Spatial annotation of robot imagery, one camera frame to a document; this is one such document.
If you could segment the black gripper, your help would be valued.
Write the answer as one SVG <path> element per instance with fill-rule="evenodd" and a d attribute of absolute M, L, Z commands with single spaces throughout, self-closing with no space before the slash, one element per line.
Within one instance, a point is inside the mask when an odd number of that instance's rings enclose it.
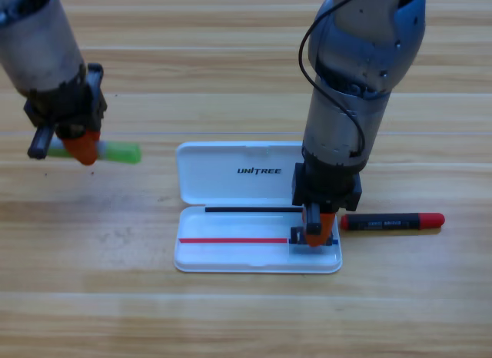
<path fill-rule="evenodd" d="M 61 134 L 65 150 L 74 159 L 85 166 L 97 161 L 99 131 L 107 110 L 101 91 L 103 77 L 102 65 L 89 63 L 81 65 L 72 80 L 56 89 L 28 92 L 24 111 L 36 128 L 28 149 L 30 158 L 46 158 L 53 136 Z"/>
<path fill-rule="evenodd" d="M 291 203 L 304 208 L 303 242 L 310 247 L 330 246 L 335 214 L 341 208 L 356 210 L 361 194 L 359 173 L 337 174 L 325 169 L 315 170 L 307 163 L 296 163 Z"/>

